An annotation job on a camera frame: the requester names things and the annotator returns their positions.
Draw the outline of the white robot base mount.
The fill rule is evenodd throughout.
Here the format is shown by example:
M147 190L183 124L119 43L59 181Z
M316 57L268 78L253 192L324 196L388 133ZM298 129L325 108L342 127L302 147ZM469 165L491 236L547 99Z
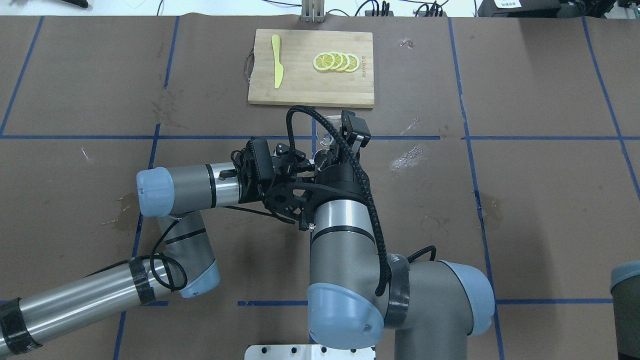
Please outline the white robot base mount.
M258 344L248 347L245 360L375 360L375 347L339 350L321 344Z

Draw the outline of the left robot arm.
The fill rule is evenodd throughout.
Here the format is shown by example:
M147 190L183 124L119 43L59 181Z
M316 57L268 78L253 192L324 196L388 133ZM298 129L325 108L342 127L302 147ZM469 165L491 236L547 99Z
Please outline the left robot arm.
M1 299L26 299L134 255L162 234L139 219L136 175L147 167L221 163L233 139L2 139ZM202 217L221 282L204 295L174 292L20 356L21 360L242 360L249 346L307 344L301 301L309 234L261 215L211 209Z

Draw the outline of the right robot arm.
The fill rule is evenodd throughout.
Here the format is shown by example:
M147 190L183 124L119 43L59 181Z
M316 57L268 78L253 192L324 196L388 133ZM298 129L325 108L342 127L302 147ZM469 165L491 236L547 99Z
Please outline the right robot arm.
M382 228L380 225L380 220L378 218L378 212L375 207L375 203L373 200L373 194L371 192L370 180L363 170L361 163L359 161L359 156L356 154L357 150L352 150L352 145L348 145L348 141L346 139L347 136L343 136L341 133L345 132L345 130L338 131L334 125L331 124L327 118L319 114L315 109L309 107L308 105L293 105L287 113L285 117L286 131L289 141L289 146L291 151L295 150L295 140L294 140L294 131L293 131L293 115L294 113L303 113L307 116L313 118L314 121L317 121L322 125L322 127L329 132L329 134L334 137L335 145L337 146L340 156L345 157L345 162L348 164L354 173L355 183L357 187L359 187L356 195L359 196L356 200L360 201L365 205L366 219L370 220L373 225L372 236L373 242L375 244L375 255L376 260L379 263L379 280L377 282L374 294L377 297L384 296L385 293L389 295L389 300L391 300L391 290L390 284L392 281L400 280L400 275L392 275L391 271L391 260L387 260L387 249L384 241L384 236L382 233ZM611 281L610 281L610 293L613 297L612 300L608 300L609 303L615 305L616 296L614 291L616 288L620 288L621 284L625 282L629 282L635 278L639 278L639 260L634 260L631 262L626 262L620 264L613 268L611 271ZM637 319L631 320L631 325L639 325L639 283L636 284L636 287L633 290L634 292L629 292L631 294L631 300L635 301L633 305L631 305L631 300L627 301L625 311L628 313L627 315L622 316L623 320L631 320L631 316L636 316ZM507 306L507 305L579 305L579 304L595 304L599 301L599 303L603 303L606 299L569 299L569 298L558 298L558 299L505 299L505 300L493 300L493 307L496 305L499 306ZM639 354L631 355L631 350L620 350L621 342L622 342L622 331L629 330L627 333L631 334L631 325L619 325L616 323L615 332L618 337L618 360L638 360Z

